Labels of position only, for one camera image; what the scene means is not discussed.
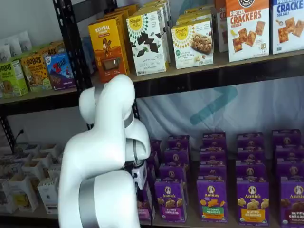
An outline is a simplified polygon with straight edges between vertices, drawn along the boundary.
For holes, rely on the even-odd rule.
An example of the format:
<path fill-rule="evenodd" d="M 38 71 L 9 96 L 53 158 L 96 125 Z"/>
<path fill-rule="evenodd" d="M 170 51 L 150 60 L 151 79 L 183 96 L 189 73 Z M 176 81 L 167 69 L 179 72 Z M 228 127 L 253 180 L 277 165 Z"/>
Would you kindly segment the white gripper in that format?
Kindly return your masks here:
<path fill-rule="evenodd" d="M 136 187 L 142 190 L 146 182 L 146 165 L 132 168 L 131 174 Z"/>

